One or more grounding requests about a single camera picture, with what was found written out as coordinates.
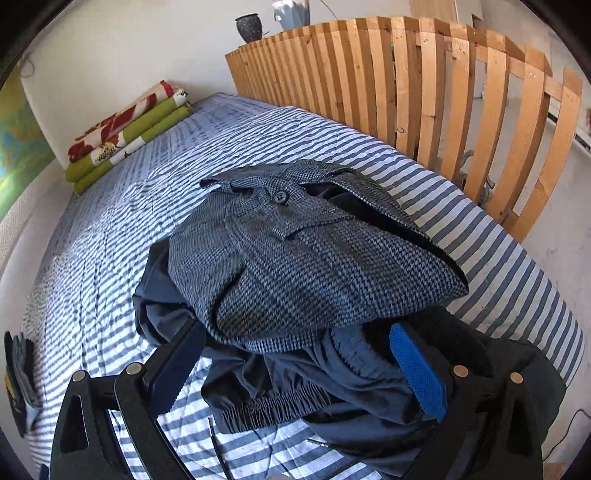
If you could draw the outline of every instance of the blue and white striped bedding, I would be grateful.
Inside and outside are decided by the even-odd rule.
[[[528,338],[570,383],[584,348],[571,311],[529,255],[454,185],[390,146],[317,115],[216,95],[73,199],[54,234],[24,320],[36,345],[35,386],[44,407],[29,438],[38,462],[49,463],[72,373],[114,375],[152,353],[135,332],[131,295],[150,245],[210,191],[198,188],[199,180],[232,167],[298,158],[347,164],[380,182],[466,273],[470,295],[449,310],[494,337]],[[173,410],[158,421],[195,478],[222,479],[200,395],[209,364],[199,361]],[[112,418],[132,472],[148,478],[120,415]],[[237,480],[271,473],[322,479],[348,463],[307,442],[310,436],[298,420],[217,439]],[[358,464],[339,478],[380,477]]]

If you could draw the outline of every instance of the jacket button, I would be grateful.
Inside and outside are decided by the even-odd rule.
[[[273,194],[272,200],[278,205],[285,205],[288,198],[289,194],[285,190],[279,190]]]

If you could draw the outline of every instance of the elastic waistband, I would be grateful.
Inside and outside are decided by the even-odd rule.
[[[334,402],[326,390],[308,384],[272,398],[263,398],[213,414],[221,433],[238,433],[297,420]]]

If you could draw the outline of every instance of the green folded cloth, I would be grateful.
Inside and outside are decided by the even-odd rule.
[[[110,159],[105,160],[103,163],[94,168],[90,173],[84,175],[84,177],[74,184],[74,191],[78,195],[82,195],[86,190],[88,190],[89,187],[91,187],[99,178],[101,178],[115,165],[129,157],[133,152],[143,147],[146,143],[151,142],[154,138],[166,132],[166,130],[174,127],[177,123],[180,123],[182,120],[191,115],[191,113],[193,113],[193,109],[189,104],[185,104],[177,108],[173,113],[166,116],[163,120],[133,140],[133,142],[129,143],[129,145],[119,150]]]
[[[112,136],[100,147],[95,148],[85,157],[77,160],[66,169],[66,181],[74,183],[84,175],[89,174],[94,168],[111,158],[121,148],[138,138],[147,129],[153,127],[167,115],[170,115],[178,107],[187,103],[189,96],[186,90],[179,89],[174,92],[171,98],[155,106],[138,119],[131,122],[121,132]]]

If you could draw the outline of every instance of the headboard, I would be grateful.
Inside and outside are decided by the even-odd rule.
[[[582,82],[572,71],[565,69],[560,83],[535,48],[526,45],[522,51],[500,33],[432,18],[334,20],[263,38],[226,59],[240,95],[295,105],[379,138],[455,180],[520,242],[560,178],[579,117]],[[482,114],[469,171],[458,180],[477,61],[486,64]],[[523,81],[521,104],[503,172],[485,203],[482,193],[511,76]],[[538,153],[550,98],[560,102],[556,129],[535,187],[517,215],[513,208]],[[444,110],[446,142],[439,158]]]

